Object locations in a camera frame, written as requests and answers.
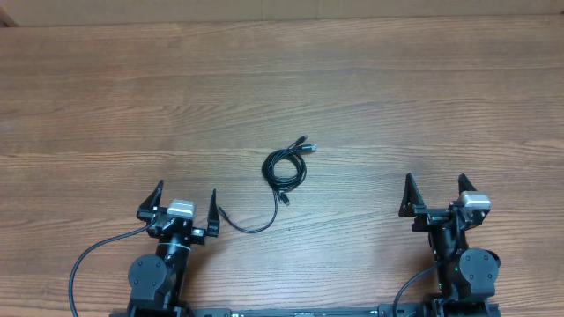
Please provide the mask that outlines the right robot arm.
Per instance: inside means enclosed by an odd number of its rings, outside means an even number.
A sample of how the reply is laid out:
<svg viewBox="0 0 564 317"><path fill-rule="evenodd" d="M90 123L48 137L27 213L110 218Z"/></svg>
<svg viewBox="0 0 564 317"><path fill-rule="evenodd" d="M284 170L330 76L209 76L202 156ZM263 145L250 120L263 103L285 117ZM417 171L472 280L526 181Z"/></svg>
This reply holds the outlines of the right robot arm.
<svg viewBox="0 0 564 317"><path fill-rule="evenodd" d="M413 219L412 231L425 232L434 253L434 264L408 280L398 291L392 314L412 316L499 316L497 305L488 300L495 294L501 266L493 251L471 248L465 233L483 224L491 210L489 196L478 191L465 174L457 178L458 198L443 209L428 208L414 176L405 177L400 217ZM431 272L437 274L439 292L426 295L415 308L401 308L404 292Z"/></svg>

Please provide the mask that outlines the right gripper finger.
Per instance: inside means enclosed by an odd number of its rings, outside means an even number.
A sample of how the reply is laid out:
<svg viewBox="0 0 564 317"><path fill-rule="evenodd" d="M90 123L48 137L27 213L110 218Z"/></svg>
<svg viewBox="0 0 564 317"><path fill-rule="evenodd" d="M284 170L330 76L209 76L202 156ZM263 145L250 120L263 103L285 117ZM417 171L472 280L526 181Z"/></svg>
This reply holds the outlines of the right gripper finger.
<svg viewBox="0 0 564 317"><path fill-rule="evenodd" d="M463 192L466 192L466 191L476 191L475 187L472 185L471 181L468 179L468 177L464 173L461 173L457 177L457 184L458 184L458 193L459 194L462 194Z"/></svg>
<svg viewBox="0 0 564 317"><path fill-rule="evenodd" d="M404 195L398 215L400 217L417 217L426 208L419 188L412 173L405 176Z"/></svg>

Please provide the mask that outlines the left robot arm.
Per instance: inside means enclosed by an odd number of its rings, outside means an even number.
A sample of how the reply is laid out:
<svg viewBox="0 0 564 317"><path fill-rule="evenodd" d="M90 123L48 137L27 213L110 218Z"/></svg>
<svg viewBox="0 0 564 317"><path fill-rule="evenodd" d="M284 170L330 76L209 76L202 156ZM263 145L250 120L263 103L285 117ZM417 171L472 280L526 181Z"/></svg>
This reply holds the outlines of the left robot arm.
<svg viewBox="0 0 564 317"><path fill-rule="evenodd" d="M131 287L127 317L189 317L194 313L181 300L191 246L203 245L207 237L219 236L219 207L215 194L207 217L207 226L194 226L196 205L174 199L160 206L164 182L160 181L137 209L137 218L146 222L145 231L158 241L153 254L138 257L128 272Z"/></svg>

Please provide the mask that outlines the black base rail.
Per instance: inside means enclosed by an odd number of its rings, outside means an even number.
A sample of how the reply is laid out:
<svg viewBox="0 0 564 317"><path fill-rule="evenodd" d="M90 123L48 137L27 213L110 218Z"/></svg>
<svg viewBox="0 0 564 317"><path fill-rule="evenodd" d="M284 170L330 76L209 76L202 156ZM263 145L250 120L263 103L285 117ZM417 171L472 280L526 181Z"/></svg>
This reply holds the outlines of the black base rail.
<svg viewBox="0 0 564 317"><path fill-rule="evenodd" d="M192 309L187 312L164 311L149 313L148 310L140 310L139 313L128 313L126 311L111 313L111 317L125 316L196 316L196 317L392 317L392 304L380 304L371 308L331 308L331 309L267 309L267 310L239 310L232 311L227 308ZM409 303L399 304L396 309L398 317L416 316L440 316L430 313L423 304ZM489 313L484 308L469 308L465 311L456 312L453 309L446 310L443 316L494 316L500 317L501 311L497 305L489 307Z"/></svg>

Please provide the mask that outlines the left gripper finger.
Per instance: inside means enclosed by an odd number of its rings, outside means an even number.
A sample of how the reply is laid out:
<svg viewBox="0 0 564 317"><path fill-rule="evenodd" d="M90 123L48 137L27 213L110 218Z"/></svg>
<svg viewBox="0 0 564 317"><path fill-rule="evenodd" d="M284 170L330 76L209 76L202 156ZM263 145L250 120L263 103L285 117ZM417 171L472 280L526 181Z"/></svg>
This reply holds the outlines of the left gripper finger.
<svg viewBox="0 0 564 317"><path fill-rule="evenodd" d="M219 236L220 218L217 205L217 191L213 189L207 217L206 235L217 238Z"/></svg>
<svg viewBox="0 0 564 317"><path fill-rule="evenodd" d="M160 180L155 189L149 194L145 200L139 205L138 212L153 212L155 207L160 206L160 199L162 196L162 190L164 187L164 181Z"/></svg>

